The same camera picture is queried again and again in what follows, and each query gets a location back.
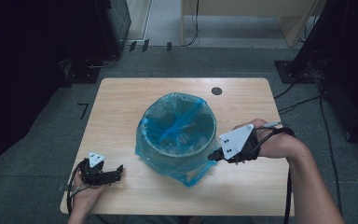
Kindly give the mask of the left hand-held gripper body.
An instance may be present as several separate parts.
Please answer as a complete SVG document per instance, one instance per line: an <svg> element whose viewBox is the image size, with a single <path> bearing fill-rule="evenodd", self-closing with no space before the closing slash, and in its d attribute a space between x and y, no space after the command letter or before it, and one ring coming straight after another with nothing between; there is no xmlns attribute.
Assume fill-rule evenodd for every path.
<svg viewBox="0 0 358 224"><path fill-rule="evenodd" d="M89 156L83 160L80 173L84 183L91 186L101 186L104 159L104 155L90 152Z"/></svg>

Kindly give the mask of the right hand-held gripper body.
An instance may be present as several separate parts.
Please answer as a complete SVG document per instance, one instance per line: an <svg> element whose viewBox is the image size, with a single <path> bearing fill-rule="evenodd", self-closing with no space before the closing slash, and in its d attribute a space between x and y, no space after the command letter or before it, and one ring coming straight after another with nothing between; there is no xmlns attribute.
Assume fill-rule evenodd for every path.
<svg viewBox="0 0 358 224"><path fill-rule="evenodd" d="M256 160L260 147L257 145L255 126L248 124L219 136L220 158L229 163Z"/></svg>

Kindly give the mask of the person's left hand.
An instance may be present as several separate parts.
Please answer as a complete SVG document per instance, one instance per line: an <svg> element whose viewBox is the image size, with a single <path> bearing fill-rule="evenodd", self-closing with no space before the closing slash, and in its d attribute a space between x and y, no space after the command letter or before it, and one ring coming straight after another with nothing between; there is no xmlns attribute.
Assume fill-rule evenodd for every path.
<svg viewBox="0 0 358 224"><path fill-rule="evenodd" d="M76 174L74 178L74 188L79 188L79 192L75 194L72 206L72 217L85 217L96 204L107 185L86 187L81 180L80 174Z"/></svg>

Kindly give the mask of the person's right hand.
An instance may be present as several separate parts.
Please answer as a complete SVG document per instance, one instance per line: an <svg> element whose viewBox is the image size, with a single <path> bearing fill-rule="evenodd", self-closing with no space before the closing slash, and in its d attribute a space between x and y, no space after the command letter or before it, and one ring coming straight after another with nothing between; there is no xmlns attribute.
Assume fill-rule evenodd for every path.
<svg viewBox="0 0 358 224"><path fill-rule="evenodd" d="M266 123L262 119L253 119L235 126L234 130L248 124L253 124L255 128L259 128ZM271 130L256 131L257 139L261 141L269 133L271 133ZM287 133L272 135L260 148L259 156L273 159L286 158L289 161L298 161L306 159L310 155L308 148L301 141Z"/></svg>

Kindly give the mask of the black metal stand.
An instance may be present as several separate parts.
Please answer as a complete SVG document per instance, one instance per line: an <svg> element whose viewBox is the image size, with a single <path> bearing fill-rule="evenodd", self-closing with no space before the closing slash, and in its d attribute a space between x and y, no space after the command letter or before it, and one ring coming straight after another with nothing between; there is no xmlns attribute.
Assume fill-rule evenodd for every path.
<svg viewBox="0 0 358 224"><path fill-rule="evenodd" d="M344 36L350 0L327 0L305 43L292 61L275 61L282 83L313 83L310 62L327 59Z"/></svg>

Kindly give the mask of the black stand base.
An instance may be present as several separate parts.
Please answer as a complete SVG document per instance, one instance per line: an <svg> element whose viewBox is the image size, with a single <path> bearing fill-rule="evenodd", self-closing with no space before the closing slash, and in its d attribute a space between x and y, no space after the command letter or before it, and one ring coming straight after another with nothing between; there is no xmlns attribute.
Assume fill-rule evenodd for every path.
<svg viewBox="0 0 358 224"><path fill-rule="evenodd" d="M65 74L63 88L70 88L73 84L94 84L100 74L100 68L89 68L88 66L80 71L69 59L59 62L59 67Z"/></svg>

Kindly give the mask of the dark floor box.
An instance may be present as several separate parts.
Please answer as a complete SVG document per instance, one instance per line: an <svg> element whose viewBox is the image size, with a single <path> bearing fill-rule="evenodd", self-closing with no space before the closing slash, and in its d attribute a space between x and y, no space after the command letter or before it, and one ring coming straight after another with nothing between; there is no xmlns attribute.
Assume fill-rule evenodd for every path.
<svg viewBox="0 0 358 224"><path fill-rule="evenodd" d="M348 142L358 142L358 108L348 94L335 81L322 79L327 100L335 108L341 119Z"/></svg>

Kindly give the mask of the light wooden background desk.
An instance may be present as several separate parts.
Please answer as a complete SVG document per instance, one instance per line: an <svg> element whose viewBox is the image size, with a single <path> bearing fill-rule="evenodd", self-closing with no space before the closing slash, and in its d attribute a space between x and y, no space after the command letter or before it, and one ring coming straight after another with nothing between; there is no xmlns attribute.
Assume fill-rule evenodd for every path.
<svg viewBox="0 0 358 224"><path fill-rule="evenodd" d="M185 16L275 17L289 47L297 42L311 16L319 16L327 0L180 0L181 43Z"/></svg>

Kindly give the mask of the dark glass cabinet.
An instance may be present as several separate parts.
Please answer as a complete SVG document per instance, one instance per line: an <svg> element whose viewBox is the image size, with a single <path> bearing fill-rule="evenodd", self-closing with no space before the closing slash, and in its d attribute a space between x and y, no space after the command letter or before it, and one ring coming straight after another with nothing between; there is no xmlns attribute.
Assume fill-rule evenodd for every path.
<svg viewBox="0 0 358 224"><path fill-rule="evenodd" d="M109 58L118 58L131 26L127 0L95 0Z"/></svg>

